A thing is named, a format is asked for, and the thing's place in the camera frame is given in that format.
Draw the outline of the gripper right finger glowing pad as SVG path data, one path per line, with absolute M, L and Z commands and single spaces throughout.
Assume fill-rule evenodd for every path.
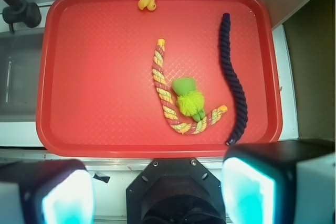
M 335 143 L 233 145 L 221 191 L 233 223 L 335 223 Z

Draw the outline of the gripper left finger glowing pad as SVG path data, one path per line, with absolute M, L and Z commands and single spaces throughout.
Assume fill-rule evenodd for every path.
M 1 223 L 93 223 L 91 174 L 77 159 L 1 165 Z

